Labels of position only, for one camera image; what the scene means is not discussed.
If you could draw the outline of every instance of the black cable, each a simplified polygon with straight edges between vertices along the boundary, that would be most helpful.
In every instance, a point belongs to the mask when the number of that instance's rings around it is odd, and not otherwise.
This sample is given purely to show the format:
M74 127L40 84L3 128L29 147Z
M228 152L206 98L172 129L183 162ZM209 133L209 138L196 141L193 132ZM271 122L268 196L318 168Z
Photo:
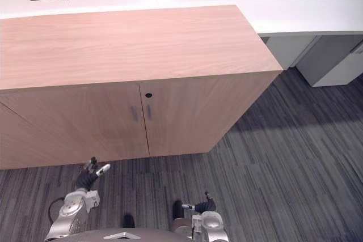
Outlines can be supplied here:
M57 201L64 201L65 197L56 198L54 201L52 201L48 207L48 219L50 222L50 225L53 225L54 221L52 219L52 216L50 215L50 210L52 208L52 205L55 204Z

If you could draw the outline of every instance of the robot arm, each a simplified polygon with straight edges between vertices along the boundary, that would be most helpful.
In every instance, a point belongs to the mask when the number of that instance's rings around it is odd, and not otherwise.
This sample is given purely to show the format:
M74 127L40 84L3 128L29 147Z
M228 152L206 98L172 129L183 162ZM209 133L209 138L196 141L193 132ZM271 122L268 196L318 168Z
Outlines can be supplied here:
M192 216L192 239L194 241L229 242L224 229L223 220L219 213L215 212L216 204L208 192L205 192L206 202L196 205L182 204L182 208L193 210L197 215Z
M57 220L52 224L44 242L66 237L80 231L93 207L100 203L97 191L90 191L93 183L104 172L108 171L110 164L97 169L97 161L93 157L77 177L76 190L66 195L64 205L61 207Z

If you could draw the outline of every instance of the cabinet door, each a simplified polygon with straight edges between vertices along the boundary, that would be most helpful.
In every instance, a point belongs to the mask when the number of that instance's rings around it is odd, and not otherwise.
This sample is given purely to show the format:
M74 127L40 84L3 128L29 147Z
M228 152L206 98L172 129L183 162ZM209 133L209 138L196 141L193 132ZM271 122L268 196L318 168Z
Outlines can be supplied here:
M150 156L210 151L278 73L141 83Z
M137 83L14 92L0 102L24 127L2 128L1 168L149 156Z

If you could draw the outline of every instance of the gray carpet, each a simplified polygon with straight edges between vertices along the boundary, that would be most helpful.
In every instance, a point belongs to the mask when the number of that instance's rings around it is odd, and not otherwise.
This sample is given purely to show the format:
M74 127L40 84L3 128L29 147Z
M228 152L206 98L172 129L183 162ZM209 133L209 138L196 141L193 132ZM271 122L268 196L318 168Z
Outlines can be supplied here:
M0 171L0 241L42 241L77 165ZM86 229L168 229L177 199L210 191L231 241L363 241L363 76L311 88L283 72L208 154L112 163ZM59 205L53 209L53 217Z

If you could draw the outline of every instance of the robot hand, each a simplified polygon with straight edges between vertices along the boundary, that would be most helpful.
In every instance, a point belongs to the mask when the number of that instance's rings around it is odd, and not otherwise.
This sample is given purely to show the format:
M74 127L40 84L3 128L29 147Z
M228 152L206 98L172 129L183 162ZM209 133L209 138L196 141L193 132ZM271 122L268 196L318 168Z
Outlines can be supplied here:
M98 169L97 160L92 157L91 160L85 164L75 181L76 190L86 189L91 190L93 183L100 177L104 172L108 171L110 164L106 164Z

